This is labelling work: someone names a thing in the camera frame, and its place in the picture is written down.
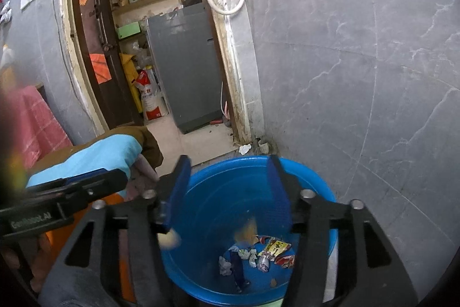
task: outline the pink checkered cloth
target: pink checkered cloth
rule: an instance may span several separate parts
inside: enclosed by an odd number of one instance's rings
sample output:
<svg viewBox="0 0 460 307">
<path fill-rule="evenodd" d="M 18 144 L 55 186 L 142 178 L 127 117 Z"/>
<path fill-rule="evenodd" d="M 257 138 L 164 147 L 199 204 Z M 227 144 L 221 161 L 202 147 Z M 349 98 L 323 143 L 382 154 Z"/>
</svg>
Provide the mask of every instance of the pink checkered cloth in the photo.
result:
<svg viewBox="0 0 460 307">
<path fill-rule="evenodd" d="M 15 119 L 15 146 L 22 154 L 24 167 L 55 150 L 72 146 L 66 132 L 34 86 L 7 94 Z"/>
</svg>

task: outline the green box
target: green box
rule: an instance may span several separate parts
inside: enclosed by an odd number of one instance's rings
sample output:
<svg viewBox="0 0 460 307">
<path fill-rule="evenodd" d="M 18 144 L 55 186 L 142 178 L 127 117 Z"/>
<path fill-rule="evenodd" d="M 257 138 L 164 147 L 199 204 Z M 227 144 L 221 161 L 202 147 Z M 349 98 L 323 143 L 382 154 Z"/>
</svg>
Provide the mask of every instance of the green box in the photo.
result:
<svg viewBox="0 0 460 307">
<path fill-rule="evenodd" d="M 137 34 L 141 32 L 141 28 L 139 27 L 139 21 L 134 23 L 130 23 L 128 25 L 123 25 L 116 30 L 118 34 L 118 39 L 123 39 L 133 34 Z"/>
</svg>

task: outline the metal bolt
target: metal bolt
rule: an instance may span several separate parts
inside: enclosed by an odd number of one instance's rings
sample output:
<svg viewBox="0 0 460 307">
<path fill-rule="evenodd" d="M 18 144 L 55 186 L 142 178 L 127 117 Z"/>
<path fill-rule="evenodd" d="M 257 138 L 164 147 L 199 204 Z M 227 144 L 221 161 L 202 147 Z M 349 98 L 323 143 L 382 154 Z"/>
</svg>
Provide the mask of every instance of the metal bolt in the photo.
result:
<svg viewBox="0 0 460 307">
<path fill-rule="evenodd" d="M 143 199 L 152 199 L 156 197 L 156 191 L 153 189 L 148 189 L 142 193 Z"/>
<path fill-rule="evenodd" d="M 350 205 L 355 209 L 355 210 L 362 210 L 364 208 L 364 203 L 361 202 L 359 199 L 353 199 L 350 202 Z"/>
<path fill-rule="evenodd" d="M 93 202 L 93 208 L 95 208 L 96 210 L 100 210 L 101 208 L 104 208 L 105 206 L 106 206 L 106 203 L 102 199 L 98 199 L 97 201 Z"/>
<path fill-rule="evenodd" d="M 311 199 L 311 198 L 314 198 L 316 196 L 316 193 L 311 189 L 303 189 L 300 192 L 300 196 L 302 198 L 304 198 L 304 199 Z"/>
</svg>

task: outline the yellow cloth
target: yellow cloth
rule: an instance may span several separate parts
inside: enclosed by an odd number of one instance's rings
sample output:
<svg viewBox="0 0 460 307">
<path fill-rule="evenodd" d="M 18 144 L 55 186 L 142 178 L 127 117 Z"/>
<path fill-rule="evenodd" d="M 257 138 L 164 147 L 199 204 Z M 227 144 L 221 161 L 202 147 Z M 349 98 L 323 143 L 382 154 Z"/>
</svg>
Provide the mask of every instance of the yellow cloth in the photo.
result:
<svg viewBox="0 0 460 307">
<path fill-rule="evenodd" d="M 131 90 L 131 94 L 134 99 L 134 103 L 136 103 L 136 107 L 139 113 L 142 113 L 142 103 L 139 98 L 139 91 L 137 88 L 132 84 L 132 81 L 137 78 L 139 75 L 136 71 L 136 67 L 132 61 L 134 55 L 130 54 L 120 54 L 121 63 L 123 64 L 123 70 L 125 71 L 126 79 L 128 80 L 129 89 Z"/>
</svg>

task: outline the plastic bucket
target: plastic bucket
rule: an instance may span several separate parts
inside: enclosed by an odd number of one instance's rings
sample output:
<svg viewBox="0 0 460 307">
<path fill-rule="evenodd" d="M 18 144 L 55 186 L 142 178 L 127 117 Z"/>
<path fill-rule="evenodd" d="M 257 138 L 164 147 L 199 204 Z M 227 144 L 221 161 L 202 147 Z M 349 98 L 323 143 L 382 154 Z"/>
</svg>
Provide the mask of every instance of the plastic bucket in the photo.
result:
<svg viewBox="0 0 460 307">
<path fill-rule="evenodd" d="M 273 204 L 268 187 L 266 156 L 231 159 L 211 165 L 190 179 L 183 199 L 178 223 L 174 229 L 182 238 L 181 246 L 163 251 L 163 262 L 171 280 L 185 292 L 201 301 L 219 306 L 259 306 L 282 299 L 292 270 L 271 262 L 263 273 L 243 261 L 245 278 L 251 281 L 241 294 L 236 292 L 233 276 L 219 274 L 219 256 L 235 241 L 234 232 L 255 217 L 258 234 L 280 236 L 264 217 Z M 303 187 L 335 201 L 327 184 L 305 165 L 281 159 L 284 169 L 298 177 Z M 285 233 L 283 240 L 298 244 L 298 235 Z M 337 233 L 330 231 L 329 254 Z M 277 287 L 271 288 L 275 278 Z"/>
</svg>

